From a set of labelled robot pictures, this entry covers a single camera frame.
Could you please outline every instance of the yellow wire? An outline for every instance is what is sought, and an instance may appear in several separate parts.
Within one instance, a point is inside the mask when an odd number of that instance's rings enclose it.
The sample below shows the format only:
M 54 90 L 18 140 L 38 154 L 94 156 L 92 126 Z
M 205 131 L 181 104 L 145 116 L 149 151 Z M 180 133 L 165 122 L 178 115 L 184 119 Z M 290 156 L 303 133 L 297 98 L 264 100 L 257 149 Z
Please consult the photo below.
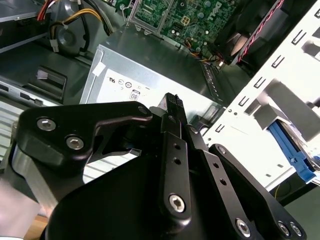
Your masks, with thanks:
M 94 15 L 97 19 L 99 19 L 100 22 L 102 22 L 101 17 L 98 15 L 98 13 L 97 13 L 95 10 L 90 9 L 90 8 L 84 8 L 84 9 L 76 12 L 76 13 L 73 14 L 72 16 L 68 17 L 66 20 L 63 21 L 63 23 L 66 23 L 66 22 L 68 22 L 68 21 L 70 21 L 70 20 L 72 20 L 72 19 L 74 19 L 74 18 L 76 18 L 76 17 L 78 17 L 78 16 L 80 16 L 80 15 L 82 15 L 82 14 L 92 14 L 92 15 Z
M 56 23 L 61 23 L 61 24 L 65 24 L 67 23 L 68 21 L 72 21 L 74 18 L 82 15 L 82 14 L 92 14 L 94 15 L 100 22 L 102 22 L 102 19 L 101 17 L 99 16 L 99 14 L 93 10 L 93 9 L 90 9 L 90 8 L 84 8 L 80 11 L 77 11 L 75 14 L 73 14 L 72 16 L 68 17 L 66 20 L 64 21 L 58 21 Z M 55 39 L 56 36 L 55 36 L 55 32 L 56 32 L 56 28 L 57 28 L 57 25 L 54 25 L 51 27 L 51 35 L 52 35 L 52 38 Z
M 280 188 L 280 184 L 279 186 L 276 188 L 275 192 L 274 192 L 274 199 L 277 199 L 277 195 L 278 195 L 278 190 Z

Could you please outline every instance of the silver screw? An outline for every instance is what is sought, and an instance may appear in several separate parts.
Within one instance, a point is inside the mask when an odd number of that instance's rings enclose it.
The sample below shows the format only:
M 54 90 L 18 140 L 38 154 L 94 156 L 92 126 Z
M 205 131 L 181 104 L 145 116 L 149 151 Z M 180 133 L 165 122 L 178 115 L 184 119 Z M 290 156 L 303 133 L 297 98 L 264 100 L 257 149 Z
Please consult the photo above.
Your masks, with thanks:
M 41 118 L 36 122 L 36 125 L 38 126 L 38 128 L 40 128 L 43 131 L 53 131 L 56 129 L 57 125 L 54 121 L 52 121 L 51 119 L 48 118 Z
M 139 111 L 142 112 L 143 114 L 147 114 L 147 110 L 143 106 L 138 107 Z
M 76 136 L 71 136 L 66 140 L 66 145 L 73 150 L 80 150 L 84 147 L 84 141 Z
M 175 118 L 173 116 L 170 115 L 169 119 L 171 120 L 171 122 L 176 123 L 176 120 L 175 120 Z
M 299 229 L 293 222 L 291 222 L 290 225 L 291 225 L 293 231 L 294 231 L 299 237 L 301 237 L 301 236 L 302 236 L 302 232 L 300 231 L 300 229 Z
M 288 230 L 288 228 L 282 223 L 282 222 L 278 222 L 278 225 L 281 229 L 281 231 L 286 235 L 286 236 L 289 236 L 290 235 L 290 232 Z
M 223 154 L 226 154 L 226 150 L 222 146 L 218 146 L 218 148 Z
M 195 129 L 193 126 L 190 126 L 190 129 L 194 134 L 198 134 L 199 133 L 199 131 L 197 131 L 197 129 Z
M 182 213 L 185 210 L 185 202 L 178 195 L 171 195 L 169 197 L 169 203 L 171 207 L 173 207 L 173 209 L 178 213 Z
M 246 238 L 249 238 L 251 236 L 250 229 L 244 221 L 242 221 L 241 219 L 237 219 L 235 223 L 243 236 L 245 236 Z

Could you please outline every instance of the cable connector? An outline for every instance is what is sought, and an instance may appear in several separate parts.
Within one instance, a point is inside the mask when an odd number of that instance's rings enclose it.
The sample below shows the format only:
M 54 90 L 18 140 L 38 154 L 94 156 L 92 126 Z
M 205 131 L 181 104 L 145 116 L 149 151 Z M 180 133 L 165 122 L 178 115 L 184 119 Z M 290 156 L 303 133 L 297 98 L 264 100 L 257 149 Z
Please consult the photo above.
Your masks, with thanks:
M 54 53 L 59 52 L 58 41 L 57 39 L 50 39 L 50 45 Z
M 64 28 L 65 30 L 68 29 L 68 25 L 66 25 L 64 21 L 62 22 L 62 25 L 63 25 L 63 28 Z

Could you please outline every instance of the wire bundle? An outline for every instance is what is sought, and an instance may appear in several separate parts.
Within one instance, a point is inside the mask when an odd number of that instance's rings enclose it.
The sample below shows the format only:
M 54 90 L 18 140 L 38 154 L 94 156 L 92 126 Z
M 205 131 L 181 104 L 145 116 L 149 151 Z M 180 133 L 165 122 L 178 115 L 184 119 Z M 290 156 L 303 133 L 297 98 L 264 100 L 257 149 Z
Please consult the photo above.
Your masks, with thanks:
M 66 20 L 64 21 L 56 21 L 55 23 L 53 23 L 50 26 L 50 38 L 51 39 L 56 39 L 56 29 L 57 26 L 67 26 L 71 23 L 73 23 L 75 20 L 77 20 L 78 18 L 80 18 L 83 14 L 92 14 L 94 15 L 100 22 L 102 22 L 101 17 L 99 16 L 99 14 L 92 10 L 91 8 L 84 8 L 78 12 L 76 12 L 75 14 L 73 14 L 72 16 L 68 17 Z
M 58 0 L 46 0 L 45 3 L 43 4 L 36 20 L 37 21 L 43 21 L 45 19 L 46 16 L 46 12 L 48 10 L 48 8 L 55 2 L 57 2 Z
M 259 29 L 256 31 L 255 34 L 253 34 L 249 44 L 245 47 L 243 53 L 238 57 L 238 63 L 242 60 L 242 58 L 248 53 L 249 48 L 251 45 L 255 42 L 257 35 L 261 32 L 261 30 L 264 28 L 266 23 L 269 21 L 269 19 L 272 17 L 272 15 L 275 13 L 277 9 L 279 9 L 285 0 L 281 0 L 269 13 L 269 15 L 265 18 L 265 20 L 260 25 Z
M 205 63 L 205 64 L 211 64 L 211 63 L 214 63 L 214 62 L 218 62 L 220 59 L 220 57 L 218 57 L 217 55 L 214 55 L 212 57 L 210 57 L 209 59 L 208 58 L 202 58 L 202 54 L 201 52 L 196 52 L 192 49 L 192 46 L 188 40 L 188 38 L 185 40 L 185 46 L 188 48 L 190 54 L 195 58 L 197 59 L 199 62 L 202 62 L 202 63 Z

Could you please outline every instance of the white sticker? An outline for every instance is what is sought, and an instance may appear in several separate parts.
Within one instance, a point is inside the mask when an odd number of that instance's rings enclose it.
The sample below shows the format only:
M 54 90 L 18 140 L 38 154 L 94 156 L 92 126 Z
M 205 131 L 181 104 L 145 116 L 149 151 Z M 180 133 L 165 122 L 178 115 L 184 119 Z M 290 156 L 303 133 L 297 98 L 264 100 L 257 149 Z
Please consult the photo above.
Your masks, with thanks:
M 149 108 L 153 104 L 153 101 L 150 101 L 150 94 L 151 89 L 149 87 L 108 69 L 96 102 L 112 103 L 138 101 Z
M 99 77 L 105 68 L 106 68 L 106 65 L 104 65 L 102 62 L 99 62 L 93 69 L 92 73 L 97 77 Z

